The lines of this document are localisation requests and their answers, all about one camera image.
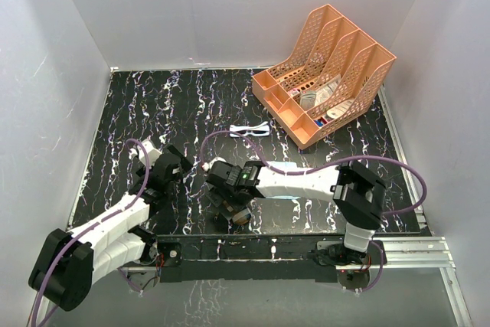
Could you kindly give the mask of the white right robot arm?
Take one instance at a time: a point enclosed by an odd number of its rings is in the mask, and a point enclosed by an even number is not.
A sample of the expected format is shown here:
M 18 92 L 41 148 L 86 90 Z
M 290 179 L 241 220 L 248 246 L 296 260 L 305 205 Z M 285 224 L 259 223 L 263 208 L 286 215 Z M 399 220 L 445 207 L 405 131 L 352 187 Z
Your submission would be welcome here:
M 384 181 L 358 161 L 321 168 L 298 168 L 288 162 L 248 161 L 232 165 L 215 158 L 202 165 L 210 185 L 208 199 L 224 218 L 244 225 L 251 219 L 253 199 L 306 198 L 333 202 L 346 220 L 339 244 L 318 250 L 318 263 L 362 264 L 381 225 Z

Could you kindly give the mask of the light blue cleaning cloth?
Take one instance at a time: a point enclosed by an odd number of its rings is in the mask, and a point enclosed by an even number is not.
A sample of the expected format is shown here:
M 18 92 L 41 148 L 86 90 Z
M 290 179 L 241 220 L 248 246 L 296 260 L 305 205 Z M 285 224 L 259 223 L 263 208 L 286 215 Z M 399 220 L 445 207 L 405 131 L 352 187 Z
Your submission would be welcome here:
M 277 161 L 268 161 L 271 166 L 287 172 L 289 170 L 296 171 L 298 169 L 297 164 L 295 162 L 277 162 Z M 272 199 L 277 199 L 277 200 L 297 200 L 299 199 L 298 196 L 292 196 L 292 195 L 277 195 L 273 196 Z

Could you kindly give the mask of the brown glasses case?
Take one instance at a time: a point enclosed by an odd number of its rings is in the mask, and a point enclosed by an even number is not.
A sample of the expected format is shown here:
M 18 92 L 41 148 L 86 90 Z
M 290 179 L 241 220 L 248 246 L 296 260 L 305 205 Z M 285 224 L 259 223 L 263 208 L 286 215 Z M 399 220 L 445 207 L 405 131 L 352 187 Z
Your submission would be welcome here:
M 248 207 L 242 208 L 238 211 L 233 208 L 220 206 L 217 210 L 219 214 L 223 216 L 228 222 L 240 226 L 247 224 L 251 219 L 251 212 Z

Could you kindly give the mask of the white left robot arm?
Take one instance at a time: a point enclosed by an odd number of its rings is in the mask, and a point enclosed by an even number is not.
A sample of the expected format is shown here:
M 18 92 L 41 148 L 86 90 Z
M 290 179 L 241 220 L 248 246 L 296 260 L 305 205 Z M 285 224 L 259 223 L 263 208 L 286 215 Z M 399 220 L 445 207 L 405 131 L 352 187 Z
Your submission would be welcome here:
M 127 263 L 153 263 L 155 236 L 142 228 L 168 200 L 170 188 L 192 163 L 173 145 L 157 149 L 150 139 L 128 139 L 130 158 L 141 167 L 121 199 L 94 219 L 68 231 L 51 231 L 28 278 L 38 295 L 64 311 L 77 308 L 93 284 Z

